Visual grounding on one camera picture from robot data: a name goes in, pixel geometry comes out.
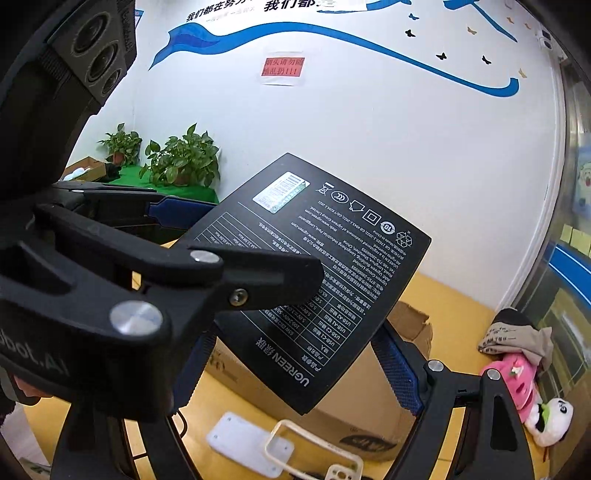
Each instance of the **white wall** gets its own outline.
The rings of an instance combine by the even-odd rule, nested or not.
[[[117,125],[122,122],[125,123],[125,130],[128,132],[135,128],[135,107],[138,100],[136,93],[154,57],[150,48],[150,32],[159,28],[158,22],[163,3],[160,0],[136,0],[135,7],[144,10],[136,30],[138,48],[136,61],[99,114],[91,116],[87,121],[70,155],[68,165],[86,157],[105,158],[108,154],[107,149],[97,144],[99,140],[106,138],[105,132],[115,132]]]
[[[561,147],[561,106],[551,61],[535,37],[539,23],[517,4],[509,10],[502,0],[480,0],[515,43],[473,6],[451,11],[441,0],[351,14],[264,12],[265,3],[246,0],[241,7],[252,12],[196,21],[217,35],[265,22],[324,25],[470,82],[504,87],[516,77],[519,92],[496,98],[340,40],[279,33],[223,54],[181,51],[149,71],[143,65],[134,103],[140,136],[164,141],[199,122],[222,149],[220,198],[293,153],[424,230],[433,243],[421,271],[496,307],[535,237]],[[168,43],[168,30],[209,4],[167,3],[150,24],[149,56]],[[406,36],[409,28],[416,37]],[[304,53],[302,86],[259,82],[270,51]],[[442,51],[447,60],[435,56]]]

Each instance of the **pink plush toy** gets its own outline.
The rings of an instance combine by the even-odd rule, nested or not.
[[[503,360],[487,365],[480,374],[482,375],[489,368],[494,368],[501,373],[517,407],[521,423],[525,422],[537,399],[537,389],[534,382],[536,367],[523,353],[506,353]]]

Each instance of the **round metal cap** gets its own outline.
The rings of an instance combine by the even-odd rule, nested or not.
[[[490,378],[491,380],[500,380],[501,379],[501,374],[499,373],[498,370],[495,370],[494,368],[489,368],[486,371],[486,376],[488,378]]]
[[[237,288],[230,295],[230,305],[233,307],[242,307],[248,300],[248,292],[244,288]]]
[[[429,360],[429,363],[427,365],[429,367],[429,370],[432,370],[434,372],[440,372],[443,370],[443,364],[439,360]]]
[[[154,305],[141,300],[122,301],[111,309],[111,325],[123,335],[146,336],[157,332],[164,318]]]
[[[191,250],[190,255],[196,262],[217,263],[220,261],[215,253],[206,250]]]

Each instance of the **textured blue pad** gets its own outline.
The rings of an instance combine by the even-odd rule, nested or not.
[[[175,414],[191,400],[197,382],[213,352],[213,347],[216,345],[216,338],[215,333],[206,332],[195,343],[187,362],[178,374],[177,381],[174,384],[174,406],[171,414]]]
[[[163,227],[189,230],[214,207],[213,203],[166,197],[150,204],[148,215],[156,218]]]
[[[385,327],[380,327],[376,332],[371,346],[398,403],[416,417],[423,410],[423,402],[418,396],[417,377]]]

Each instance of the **stuffed animal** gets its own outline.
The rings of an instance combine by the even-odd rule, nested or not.
[[[537,404],[531,409],[525,427],[536,444],[549,447],[561,441],[573,419],[573,406],[562,398],[553,398],[547,404]]]
[[[506,353],[503,360],[487,365],[480,374],[482,375],[489,368],[494,368],[501,373],[519,413],[519,419],[523,423],[530,416],[538,396],[534,382],[536,367],[523,353]]]

